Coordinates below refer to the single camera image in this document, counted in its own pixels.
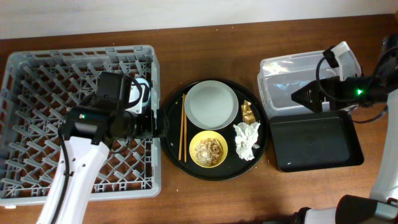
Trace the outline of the light blue plastic cup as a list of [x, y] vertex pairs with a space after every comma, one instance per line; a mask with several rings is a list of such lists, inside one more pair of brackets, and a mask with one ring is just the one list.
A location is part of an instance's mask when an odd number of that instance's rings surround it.
[[141, 114], [148, 107], [150, 102], [150, 85], [145, 78], [137, 78], [136, 80], [143, 90], [141, 97], [141, 108], [136, 110], [137, 113]]

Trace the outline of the gold foil wrapper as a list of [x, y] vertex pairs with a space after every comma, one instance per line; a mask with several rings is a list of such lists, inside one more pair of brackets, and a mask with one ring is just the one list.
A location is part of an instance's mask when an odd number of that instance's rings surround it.
[[251, 109], [251, 102], [244, 100], [244, 103], [241, 105], [242, 117], [243, 121], [247, 125], [251, 125], [256, 121], [253, 110]]

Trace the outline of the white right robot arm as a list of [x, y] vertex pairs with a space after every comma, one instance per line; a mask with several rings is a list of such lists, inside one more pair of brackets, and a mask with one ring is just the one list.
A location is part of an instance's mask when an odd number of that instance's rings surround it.
[[315, 79], [291, 95], [314, 113], [327, 101], [331, 110], [384, 103], [386, 138], [375, 183], [368, 197], [344, 195], [334, 208], [302, 208], [296, 223], [397, 223], [397, 35], [382, 41], [377, 64], [368, 76], [346, 42], [322, 52]]

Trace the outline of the white napkin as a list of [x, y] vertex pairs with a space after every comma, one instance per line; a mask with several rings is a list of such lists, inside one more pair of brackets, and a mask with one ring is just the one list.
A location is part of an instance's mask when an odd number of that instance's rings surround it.
[[260, 123], [254, 122], [250, 125], [245, 122], [233, 125], [236, 131], [235, 143], [236, 153], [240, 159], [245, 161], [251, 161], [254, 159], [253, 148], [258, 149], [259, 146], [256, 144], [258, 140], [258, 129]]

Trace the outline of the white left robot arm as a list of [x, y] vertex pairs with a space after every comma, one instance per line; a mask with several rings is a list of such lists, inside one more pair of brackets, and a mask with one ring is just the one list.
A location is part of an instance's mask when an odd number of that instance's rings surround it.
[[113, 142], [163, 138], [168, 120], [155, 109], [144, 78], [103, 72], [94, 93], [58, 129], [61, 155], [38, 223], [81, 223], [96, 177]]

